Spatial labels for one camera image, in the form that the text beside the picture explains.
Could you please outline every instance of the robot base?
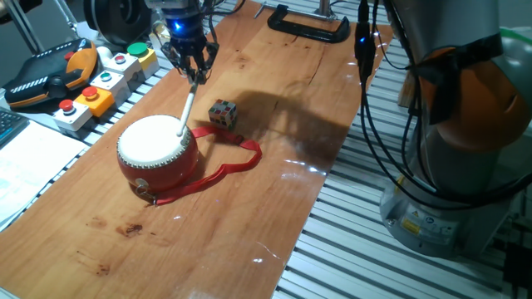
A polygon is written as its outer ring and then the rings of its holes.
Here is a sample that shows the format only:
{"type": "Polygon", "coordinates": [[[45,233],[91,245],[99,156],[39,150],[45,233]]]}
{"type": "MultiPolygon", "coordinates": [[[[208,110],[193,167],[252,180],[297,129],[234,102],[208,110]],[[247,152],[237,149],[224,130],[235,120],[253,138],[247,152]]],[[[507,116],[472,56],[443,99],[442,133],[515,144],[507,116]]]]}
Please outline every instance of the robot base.
{"type": "MultiPolygon", "coordinates": [[[[463,206],[435,198],[405,179],[401,185],[427,204],[463,206]]],[[[447,211],[419,204],[390,182],[381,198],[381,217],[390,234],[415,252],[432,257],[478,256],[505,221],[512,199],[480,208],[447,211]]]]}

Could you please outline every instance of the drumstick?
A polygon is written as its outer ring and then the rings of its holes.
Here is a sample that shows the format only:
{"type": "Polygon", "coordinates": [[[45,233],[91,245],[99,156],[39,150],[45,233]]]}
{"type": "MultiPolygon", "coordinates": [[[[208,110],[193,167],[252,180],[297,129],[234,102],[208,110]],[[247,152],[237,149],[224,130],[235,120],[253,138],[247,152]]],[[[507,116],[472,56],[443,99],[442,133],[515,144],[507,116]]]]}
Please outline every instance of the drumstick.
{"type": "Polygon", "coordinates": [[[198,90],[198,83],[194,82],[190,87],[189,96],[186,98],[185,108],[181,114],[181,126],[177,130],[177,136],[181,137],[185,131],[186,121],[189,119],[190,109],[192,109],[192,102],[196,97],[196,91],[198,90]]]}

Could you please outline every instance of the white drumhead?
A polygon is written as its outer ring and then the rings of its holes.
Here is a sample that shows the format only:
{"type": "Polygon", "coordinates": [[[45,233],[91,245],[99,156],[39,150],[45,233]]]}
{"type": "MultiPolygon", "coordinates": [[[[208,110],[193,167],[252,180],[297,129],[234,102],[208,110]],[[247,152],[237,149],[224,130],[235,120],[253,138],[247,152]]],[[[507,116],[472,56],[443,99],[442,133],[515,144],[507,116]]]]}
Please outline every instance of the white drumhead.
{"type": "Polygon", "coordinates": [[[118,139],[118,155],[129,166],[153,168],[177,159],[190,142],[190,130],[177,135],[180,119],[152,115],[131,124],[118,139]]]}

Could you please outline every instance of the green button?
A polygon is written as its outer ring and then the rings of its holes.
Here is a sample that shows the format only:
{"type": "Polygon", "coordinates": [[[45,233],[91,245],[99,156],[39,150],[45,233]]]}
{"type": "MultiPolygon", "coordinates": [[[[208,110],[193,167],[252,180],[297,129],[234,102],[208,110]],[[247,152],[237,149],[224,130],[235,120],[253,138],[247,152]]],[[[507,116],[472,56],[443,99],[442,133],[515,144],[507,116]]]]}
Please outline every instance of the green button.
{"type": "Polygon", "coordinates": [[[148,54],[148,46],[144,42],[136,42],[127,47],[127,52],[132,56],[143,57],[148,54]]]}
{"type": "Polygon", "coordinates": [[[110,80],[111,80],[111,74],[108,73],[108,72],[102,73],[102,74],[100,75],[100,78],[101,78],[101,80],[104,81],[104,82],[110,81],[110,80]]]}

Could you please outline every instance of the drum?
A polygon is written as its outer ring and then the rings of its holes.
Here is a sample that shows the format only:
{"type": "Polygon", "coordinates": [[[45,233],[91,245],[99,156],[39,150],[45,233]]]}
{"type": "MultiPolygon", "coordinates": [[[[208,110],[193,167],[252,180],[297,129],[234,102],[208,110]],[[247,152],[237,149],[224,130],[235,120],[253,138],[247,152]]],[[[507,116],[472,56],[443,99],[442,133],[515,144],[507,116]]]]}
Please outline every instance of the drum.
{"type": "Polygon", "coordinates": [[[177,135],[180,119],[151,115],[131,124],[116,146],[118,163],[130,184],[158,193],[184,183],[198,162],[198,145],[188,127],[177,135]]]}

